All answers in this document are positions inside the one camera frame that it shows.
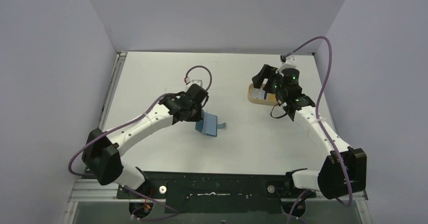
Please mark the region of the yellow credit card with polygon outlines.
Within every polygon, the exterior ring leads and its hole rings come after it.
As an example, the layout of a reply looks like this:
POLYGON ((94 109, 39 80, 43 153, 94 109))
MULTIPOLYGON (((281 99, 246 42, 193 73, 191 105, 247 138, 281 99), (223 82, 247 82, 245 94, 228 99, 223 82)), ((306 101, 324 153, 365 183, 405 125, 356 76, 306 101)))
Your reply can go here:
POLYGON ((265 94, 265 99, 268 101, 276 101, 276 96, 272 93, 266 93, 265 94))

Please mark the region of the white credit card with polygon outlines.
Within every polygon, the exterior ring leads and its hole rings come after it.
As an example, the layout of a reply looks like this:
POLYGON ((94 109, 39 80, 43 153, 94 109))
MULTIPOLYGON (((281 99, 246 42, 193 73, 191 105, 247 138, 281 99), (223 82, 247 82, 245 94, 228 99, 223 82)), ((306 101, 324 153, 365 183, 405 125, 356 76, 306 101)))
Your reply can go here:
POLYGON ((266 92, 263 89, 253 88, 251 92, 251 97, 255 99, 265 100, 266 92))

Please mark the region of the blue leather card holder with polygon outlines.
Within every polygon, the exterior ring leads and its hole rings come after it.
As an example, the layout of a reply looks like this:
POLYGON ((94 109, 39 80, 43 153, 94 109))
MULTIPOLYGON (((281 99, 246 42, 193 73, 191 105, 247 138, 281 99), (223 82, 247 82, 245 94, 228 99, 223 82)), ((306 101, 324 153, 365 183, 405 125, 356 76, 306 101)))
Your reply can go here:
POLYGON ((196 122, 195 130, 207 136, 216 137, 219 129, 225 129, 226 123, 219 123, 218 116, 210 114, 206 111, 201 112, 202 119, 196 122))

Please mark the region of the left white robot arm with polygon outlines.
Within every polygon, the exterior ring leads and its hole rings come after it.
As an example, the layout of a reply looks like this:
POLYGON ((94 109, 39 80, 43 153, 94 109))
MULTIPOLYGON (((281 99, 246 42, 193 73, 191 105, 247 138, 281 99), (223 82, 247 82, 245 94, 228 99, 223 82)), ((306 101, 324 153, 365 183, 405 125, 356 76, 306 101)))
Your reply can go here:
POLYGON ((151 134, 178 122, 197 122, 208 91, 192 84, 186 91, 167 93, 142 115, 121 126, 102 132, 93 130, 85 145, 82 160, 102 185, 116 183, 129 188, 136 198, 149 193, 149 183, 142 170, 122 161, 122 156, 151 134))

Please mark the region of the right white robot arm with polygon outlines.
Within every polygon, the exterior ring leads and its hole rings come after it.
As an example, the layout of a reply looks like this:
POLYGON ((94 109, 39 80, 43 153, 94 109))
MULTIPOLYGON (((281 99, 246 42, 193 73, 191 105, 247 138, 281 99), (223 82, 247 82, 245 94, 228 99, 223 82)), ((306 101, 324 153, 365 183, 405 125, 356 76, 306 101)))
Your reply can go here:
POLYGON ((316 149, 325 157, 319 170, 299 169, 287 172, 284 192, 297 197, 304 189, 319 191, 327 199, 336 199, 366 188, 367 156, 361 148, 353 148, 324 120, 315 102, 302 92, 300 72, 293 67, 276 68, 263 65, 252 77, 252 86, 275 96, 291 121, 306 131, 316 149))

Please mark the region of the beige oval tray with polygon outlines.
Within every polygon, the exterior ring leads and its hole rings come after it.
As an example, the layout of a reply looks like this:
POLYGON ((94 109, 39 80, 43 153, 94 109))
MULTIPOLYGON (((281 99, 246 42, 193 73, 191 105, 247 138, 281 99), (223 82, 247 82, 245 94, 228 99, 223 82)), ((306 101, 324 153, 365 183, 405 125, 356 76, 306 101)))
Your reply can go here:
POLYGON ((262 105, 271 105, 274 106, 277 104, 277 100, 274 94, 267 93, 263 90, 265 84, 262 84, 261 88, 255 88, 251 83, 247 91, 247 99, 251 103, 262 104, 262 105))

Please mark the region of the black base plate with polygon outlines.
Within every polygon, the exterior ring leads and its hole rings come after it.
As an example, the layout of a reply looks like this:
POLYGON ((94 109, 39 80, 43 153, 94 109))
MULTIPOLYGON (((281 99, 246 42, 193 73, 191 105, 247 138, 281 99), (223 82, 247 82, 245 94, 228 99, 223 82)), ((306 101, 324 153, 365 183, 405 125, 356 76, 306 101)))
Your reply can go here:
POLYGON ((303 192, 294 187, 290 174, 208 174, 146 172, 148 183, 138 192, 166 204, 179 213, 280 214, 283 204, 303 192))

